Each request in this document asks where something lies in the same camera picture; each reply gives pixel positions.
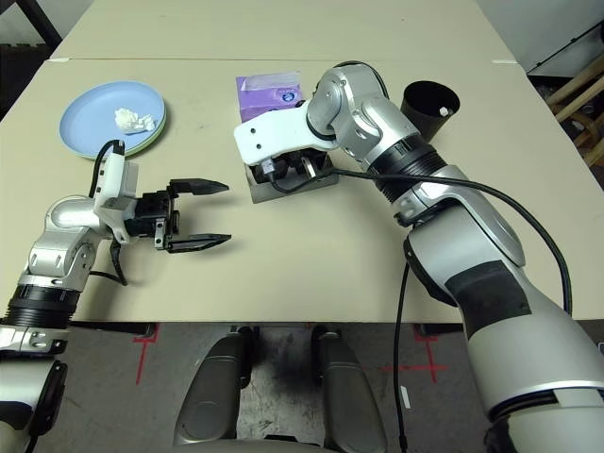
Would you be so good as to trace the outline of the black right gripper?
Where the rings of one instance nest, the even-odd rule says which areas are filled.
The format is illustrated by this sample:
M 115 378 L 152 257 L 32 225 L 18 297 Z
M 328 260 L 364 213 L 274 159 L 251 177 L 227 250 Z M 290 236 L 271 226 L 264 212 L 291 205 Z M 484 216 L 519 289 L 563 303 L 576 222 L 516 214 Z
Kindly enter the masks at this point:
M 283 153 L 276 157 L 276 179 L 289 176 L 308 176 L 307 164 L 311 164 L 316 171 L 327 167 L 329 157 L 327 152 L 315 149 L 302 149 Z

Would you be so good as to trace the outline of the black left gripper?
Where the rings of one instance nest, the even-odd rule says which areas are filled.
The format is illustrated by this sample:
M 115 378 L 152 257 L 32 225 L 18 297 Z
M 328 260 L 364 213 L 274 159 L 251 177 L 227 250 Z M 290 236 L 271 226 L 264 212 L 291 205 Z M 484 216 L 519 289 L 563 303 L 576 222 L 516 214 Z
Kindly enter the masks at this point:
M 137 198 L 134 217 L 126 220 L 126 231 L 131 237 L 151 238 L 158 250 L 168 253 L 190 253 L 212 248 L 231 239 L 228 234 L 196 234 L 174 238 L 178 234 L 178 210 L 175 200 L 181 193 L 210 195 L 226 192 L 229 187 L 221 182 L 203 178 L 171 179 L 168 189 L 144 193 Z

